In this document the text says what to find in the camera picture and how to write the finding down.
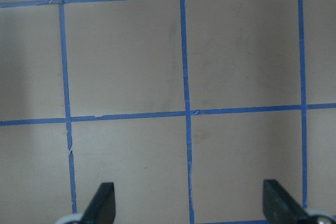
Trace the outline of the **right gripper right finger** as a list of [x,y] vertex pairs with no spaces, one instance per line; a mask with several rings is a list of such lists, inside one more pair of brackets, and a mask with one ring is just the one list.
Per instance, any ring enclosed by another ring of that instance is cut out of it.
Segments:
[[262,208],[271,224],[308,223],[309,215],[275,179],[263,181]]

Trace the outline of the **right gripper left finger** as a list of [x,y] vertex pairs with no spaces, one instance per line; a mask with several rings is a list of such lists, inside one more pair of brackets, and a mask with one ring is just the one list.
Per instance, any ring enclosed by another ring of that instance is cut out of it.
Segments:
[[113,224],[116,216],[113,182],[101,183],[79,223]]

